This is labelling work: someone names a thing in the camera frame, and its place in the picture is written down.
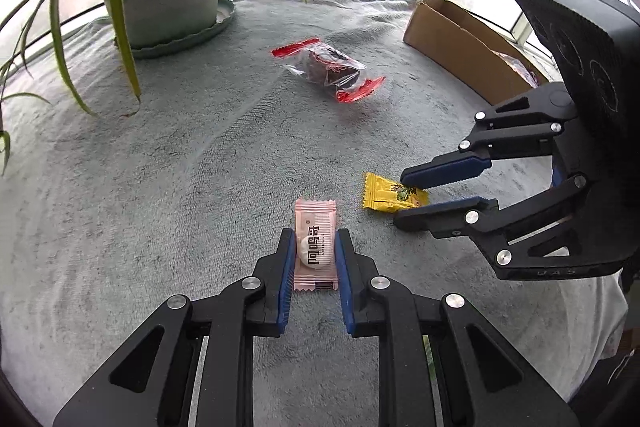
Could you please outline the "yellow candy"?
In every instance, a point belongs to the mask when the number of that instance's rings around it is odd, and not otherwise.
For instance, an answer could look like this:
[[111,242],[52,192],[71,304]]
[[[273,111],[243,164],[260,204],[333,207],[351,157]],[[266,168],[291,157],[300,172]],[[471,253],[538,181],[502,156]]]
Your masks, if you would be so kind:
[[363,180],[364,209],[395,213],[428,204],[428,193],[420,188],[408,187],[372,172],[366,172]]

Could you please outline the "brown cardboard box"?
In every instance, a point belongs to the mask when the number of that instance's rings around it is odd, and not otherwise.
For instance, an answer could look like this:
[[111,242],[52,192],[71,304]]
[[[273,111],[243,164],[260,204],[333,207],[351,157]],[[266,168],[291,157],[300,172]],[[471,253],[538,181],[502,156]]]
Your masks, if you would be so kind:
[[548,82],[506,38],[448,0],[420,0],[406,28],[404,43],[447,69],[491,105],[535,89],[495,51],[522,61],[536,74],[540,86]]

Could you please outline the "red clear snack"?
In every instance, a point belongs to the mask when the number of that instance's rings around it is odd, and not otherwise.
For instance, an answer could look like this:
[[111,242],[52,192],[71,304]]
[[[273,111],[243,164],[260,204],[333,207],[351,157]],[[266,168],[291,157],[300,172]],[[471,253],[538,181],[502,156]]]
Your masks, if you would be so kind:
[[270,51],[284,68],[322,88],[337,103],[352,104],[367,98],[385,82],[385,76],[370,77],[361,62],[323,42],[309,38]]

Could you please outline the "green wrapped candy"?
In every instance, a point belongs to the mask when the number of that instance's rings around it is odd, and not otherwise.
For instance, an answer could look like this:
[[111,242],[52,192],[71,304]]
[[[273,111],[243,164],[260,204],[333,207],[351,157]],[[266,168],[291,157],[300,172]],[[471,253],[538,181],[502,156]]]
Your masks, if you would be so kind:
[[435,381],[436,373],[435,373],[435,362],[434,362],[430,337],[428,337],[427,335],[423,335],[422,340],[423,340],[423,346],[424,346],[424,351],[425,351],[425,356],[427,361],[428,375],[430,375],[430,378],[433,382]]

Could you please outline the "grey fleece blanket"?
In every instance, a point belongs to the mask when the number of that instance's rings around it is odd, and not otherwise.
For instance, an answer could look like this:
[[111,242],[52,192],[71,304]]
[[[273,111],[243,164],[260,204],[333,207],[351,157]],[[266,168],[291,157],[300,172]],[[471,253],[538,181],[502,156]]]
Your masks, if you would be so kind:
[[[43,425],[169,296],[215,295],[294,222],[333,199],[356,251],[418,294],[459,293],[569,398],[614,355],[628,306],[617,277],[510,283],[467,239],[397,230],[361,206],[362,178],[397,179],[453,150],[482,100],[404,35],[416,0],[233,0],[219,36],[141,61],[131,93],[106,20],[65,45],[90,112],[52,54],[13,76],[3,119],[2,367]],[[270,51],[309,38],[385,76],[337,103]]]

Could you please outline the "pink candy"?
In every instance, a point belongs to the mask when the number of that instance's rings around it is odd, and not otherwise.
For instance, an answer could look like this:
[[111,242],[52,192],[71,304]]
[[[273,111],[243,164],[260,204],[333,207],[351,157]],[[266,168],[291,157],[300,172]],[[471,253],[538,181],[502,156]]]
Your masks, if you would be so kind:
[[297,199],[295,211],[296,291],[337,291],[335,200]]

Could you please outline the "packaged toast bread slice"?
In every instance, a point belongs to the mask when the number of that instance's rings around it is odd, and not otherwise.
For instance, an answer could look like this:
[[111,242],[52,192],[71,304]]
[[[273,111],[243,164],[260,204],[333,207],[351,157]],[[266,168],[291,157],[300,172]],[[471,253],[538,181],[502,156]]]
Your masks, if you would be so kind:
[[500,57],[501,60],[506,63],[506,65],[509,65],[513,72],[516,72],[520,77],[522,77],[530,87],[537,88],[540,86],[536,74],[518,58],[498,51],[495,51],[495,54]]

